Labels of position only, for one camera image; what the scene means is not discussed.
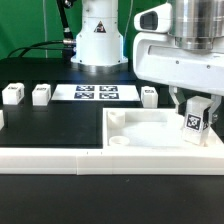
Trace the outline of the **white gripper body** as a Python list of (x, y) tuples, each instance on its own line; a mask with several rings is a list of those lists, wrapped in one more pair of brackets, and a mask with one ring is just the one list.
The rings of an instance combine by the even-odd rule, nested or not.
[(164, 3), (134, 26), (138, 78), (224, 96), (224, 3)]

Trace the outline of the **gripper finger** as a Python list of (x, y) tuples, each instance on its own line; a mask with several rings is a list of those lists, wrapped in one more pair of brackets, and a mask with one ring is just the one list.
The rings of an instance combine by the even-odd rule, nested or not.
[(169, 94), (175, 104), (177, 114), (183, 114), (186, 109), (186, 99), (183, 91), (179, 87), (170, 86)]
[(222, 97), (218, 95), (212, 95), (210, 98), (210, 104), (208, 109), (208, 124), (212, 125), (218, 120), (218, 108), (222, 102)]

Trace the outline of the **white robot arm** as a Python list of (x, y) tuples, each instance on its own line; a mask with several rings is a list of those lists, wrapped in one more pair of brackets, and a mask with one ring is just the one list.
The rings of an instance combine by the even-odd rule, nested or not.
[[(82, 0), (72, 62), (95, 72), (125, 63), (118, 0)], [(134, 17), (133, 70), (138, 78), (212, 95), (208, 121), (224, 96), (224, 0), (166, 0)]]

